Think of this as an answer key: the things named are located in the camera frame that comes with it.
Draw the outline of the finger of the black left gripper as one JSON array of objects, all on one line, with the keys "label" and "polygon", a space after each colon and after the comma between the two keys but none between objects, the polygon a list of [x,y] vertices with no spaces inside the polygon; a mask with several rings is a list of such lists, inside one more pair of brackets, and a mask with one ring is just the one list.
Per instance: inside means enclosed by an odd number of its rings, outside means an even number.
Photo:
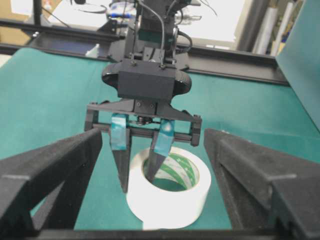
[{"label": "finger of the black left gripper", "polygon": [[124,193],[128,191],[130,168],[130,129],[127,122],[126,114],[113,113],[111,116],[110,147]]},{"label": "finger of the black left gripper", "polygon": [[175,134],[175,121],[161,119],[159,130],[154,133],[147,162],[147,179],[153,181],[157,171],[169,155]]}]

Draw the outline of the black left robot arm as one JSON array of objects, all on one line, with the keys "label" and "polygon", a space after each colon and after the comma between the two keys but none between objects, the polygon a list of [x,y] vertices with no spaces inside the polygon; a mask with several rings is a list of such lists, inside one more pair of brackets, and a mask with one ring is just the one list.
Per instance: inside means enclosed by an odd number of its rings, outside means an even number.
[{"label": "black left robot arm", "polygon": [[88,104],[84,128],[109,133],[109,144],[124,193],[129,186],[132,138],[151,138],[145,177],[153,181],[172,143],[197,146],[202,119],[172,107],[177,95],[190,91],[190,76],[177,67],[177,56],[190,47],[178,47],[182,35],[175,15],[190,5],[189,0],[136,0],[136,15],[128,23],[121,52],[107,65],[102,81],[115,88],[119,100]]}]

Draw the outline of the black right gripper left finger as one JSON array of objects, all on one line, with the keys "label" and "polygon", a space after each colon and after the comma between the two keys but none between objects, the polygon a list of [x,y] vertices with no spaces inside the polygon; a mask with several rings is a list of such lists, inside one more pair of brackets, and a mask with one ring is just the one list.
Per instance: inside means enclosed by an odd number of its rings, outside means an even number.
[{"label": "black right gripper left finger", "polygon": [[98,129],[0,162],[0,230],[73,229],[102,148]]}]

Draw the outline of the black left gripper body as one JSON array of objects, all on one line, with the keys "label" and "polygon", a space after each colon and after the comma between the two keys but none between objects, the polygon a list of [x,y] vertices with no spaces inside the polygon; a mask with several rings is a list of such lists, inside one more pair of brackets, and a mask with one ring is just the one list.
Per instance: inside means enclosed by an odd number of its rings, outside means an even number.
[{"label": "black left gripper body", "polygon": [[191,115],[186,110],[177,110],[169,103],[159,103],[146,100],[121,99],[110,102],[108,100],[97,103],[92,102],[86,107],[84,130],[89,131],[98,128],[103,132],[109,132],[110,123],[99,122],[100,112],[110,112],[136,116],[132,124],[144,126],[148,124],[159,124],[154,118],[184,121],[190,123],[189,133],[174,133],[174,141],[190,143],[196,147],[200,142],[202,119],[199,115]]}]

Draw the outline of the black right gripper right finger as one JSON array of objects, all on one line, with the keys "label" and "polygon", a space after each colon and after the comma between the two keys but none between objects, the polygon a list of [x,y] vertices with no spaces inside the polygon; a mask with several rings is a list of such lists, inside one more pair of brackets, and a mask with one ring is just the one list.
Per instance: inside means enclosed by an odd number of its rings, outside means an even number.
[{"label": "black right gripper right finger", "polygon": [[320,165],[212,128],[204,147],[234,229],[320,229]]}]

